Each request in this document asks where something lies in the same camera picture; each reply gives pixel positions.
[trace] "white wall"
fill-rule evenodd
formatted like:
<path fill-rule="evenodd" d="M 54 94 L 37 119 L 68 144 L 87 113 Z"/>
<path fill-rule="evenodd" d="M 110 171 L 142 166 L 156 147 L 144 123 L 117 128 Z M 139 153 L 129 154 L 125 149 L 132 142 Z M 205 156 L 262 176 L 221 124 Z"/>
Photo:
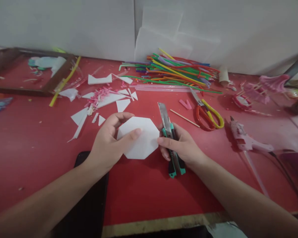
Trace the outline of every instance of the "white wall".
<path fill-rule="evenodd" d="M 298 0 L 136 0 L 136 36 L 144 6 L 183 12 L 179 31 L 220 39 L 208 62 L 230 72 L 282 74 L 297 59 Z"/>
<path fill-rule="evenodd" d="M 133 60 L 133 0 L 0 0 L 0 46 Z"/>

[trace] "orange scissors handle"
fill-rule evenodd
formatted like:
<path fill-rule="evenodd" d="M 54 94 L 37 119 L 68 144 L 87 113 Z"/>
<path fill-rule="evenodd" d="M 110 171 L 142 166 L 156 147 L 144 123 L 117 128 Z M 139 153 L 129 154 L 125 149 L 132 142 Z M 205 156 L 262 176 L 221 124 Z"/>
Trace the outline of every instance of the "orange scissors handle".
<path fill-rule="evenodd" d="M 205 110 L 202 109 L 202 107 L 200 105 L 198 105 L 196 107 L 196 111 L 195 111 L 195 115 L 196 115 L 196 122 L 197 124 L 204 129 L 205 131 L 213 131 L 215 130 L 215 124 L 212 122 L 211 118 L 210 118 L 210 112 L 207 111 L 205 112 Z M 201 116 L 204 118 L 204 121 L 207 122 L 209 127 L 206 127 L 201 120 Z"/>

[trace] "hand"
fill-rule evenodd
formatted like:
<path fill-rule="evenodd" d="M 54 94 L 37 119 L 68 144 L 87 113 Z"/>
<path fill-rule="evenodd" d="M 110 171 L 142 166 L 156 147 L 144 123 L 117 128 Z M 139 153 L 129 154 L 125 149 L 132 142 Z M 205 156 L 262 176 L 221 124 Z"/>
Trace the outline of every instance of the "hand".
<path fill-rule="evenodd" d="M 130 149 L 141 134 L 140 128 L 131 131 L 120 140 L 116 140 L 114 136 L 117 128 L 133 116 L 134 114 L 129 112 L 118 112 L 108 117 L 98 131 L 92 150 L 86 159 L 89 167 L 101 167 L 108 172 L 122 154 Z"/>
<path fill-rule="evenodd" d="M 207 156 L 198 148 L 191 135 L 179 125 L 175 123 L 173 123 L 173 125 L 179 140 L 176 141 L 170 138 L 165 138 L 161 132 L 161 137 L 157 139 L 157 142 L 160 145 L 162 156 L 167 161 L 170 161 L 171 158 L 167 149 L 174 150 L 190 168 L 191 166 L 194 166 L 194 164 L 205 160 Z"/>

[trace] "yellow straw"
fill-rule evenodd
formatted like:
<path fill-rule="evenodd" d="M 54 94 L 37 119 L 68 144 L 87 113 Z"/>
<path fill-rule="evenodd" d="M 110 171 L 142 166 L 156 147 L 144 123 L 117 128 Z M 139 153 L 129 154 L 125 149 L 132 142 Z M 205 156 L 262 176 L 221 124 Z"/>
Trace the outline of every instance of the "yellow straw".
<path fill-rule="evenodd" d="M 197 84 L 206 86 L 206 84 L 201 83 L 201 82 L 198 82 L 198 81 L 196 81 L 195 79 L 189 78 L 189 77 L 187 77 L 187 76 L 185 76 L 185 75 L 183 75 L 183 74 L 180 74 L 179 72 L 177 72 L 177 71 L 175 71 L 175 70 L 173 70 L 173 69 L 171 69 L 171 68 L 169 68 L 169 67 L 167 67 L 167 66 L 165 66 L 165 65 L 163 65 L 163 64 L 160 64 L 159 62 L 157 62 L 157 61 L 154 60 L 154 59 L 152 59 L 152 62 L 155 63 L 155 64 L 157 64 L 157 65 L 162 66 L 163 68 L 165 68 L 165 69 L 167 69 L 167 70 L 169 70 L 169 71 L 171 71 L 171 72 L 173 72 L 173 73 L 175 73 L 175 74 L 177 74 L 177 75 L 180 75 L 180 76 L 182 76 L 182 77 L 184 77 L 184 78 L 186 78 L 186 79 L 189 79 L 189 80 L 191 80 L 191 81 L 193 81 L 193 82 L 195 82 L 195 83 L 197 83 Z"/>
<path fill-rule="evenodd" d="M 172 56 L 170 56 L 168 53 L 166 53 L 163 49 L 159 48 L 159 50 L 160 50 L 163 54 L 165 54 L 167 57 L 169 57 L 170 59 L 175 60 Z"/>
<path fill-rule="evenodd" d="M 60 87 L 57 89 L 56 93 L 54 94 L 54 97 L 50 103 L 50 107 L 53 107 L 55 101 L 56 101 L 56 98 L 57 96 L 59 95 L 59 93 L 61 92 L 61 90 L 63 89 L 63 87 L 65 86 L 65 84 L 70 80 L 70 78 L 73 76 L 77 66 L 79 65 L 79 62 L 81 60 L 81 57 L 79 56 L 77 61 L 76 61 L 76 64 L 75 66 L 73 67 L 72 71 L 70 72 L 69 76 L 67 76 L 67 78 L 63 81 L 63 83 L 60 85 Z"/>

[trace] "yellow scissors handle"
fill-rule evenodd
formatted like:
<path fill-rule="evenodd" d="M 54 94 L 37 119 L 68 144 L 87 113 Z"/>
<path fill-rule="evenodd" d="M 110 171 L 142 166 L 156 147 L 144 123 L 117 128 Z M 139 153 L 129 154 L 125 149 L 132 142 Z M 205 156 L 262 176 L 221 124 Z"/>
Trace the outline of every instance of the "yellow scissors handle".
<path fill-rule="evenodd" d="M 212 114 L 211 114 L 209 111 L 207 112 L 209 118 L 210 118 L 210 119 L 212 120 L 212 122 L 215 124 L 216 129 L 223 128 L 224 125 L 225 125 L 225 123 L 224 123 L 224 120 L 223 120 L 223 118 L 221 117 L 221 115 L 220 115 L 215 109 L 213 109 L 211 106 L 209 106 L 208 103 L 207 103 L 204 99 L 202 99 L 201 101 L 202 101 L 202 103 L 205 104 L 205 106 L 208 107 L 208 109 L 209 109 L 210 111 L 212 111 L 212 112 L 216 115 L 216 117 L 219 119 L 219 125 L 218 125 L 218 124 L 215 122 L 215 120 L 214 120 Z"/>

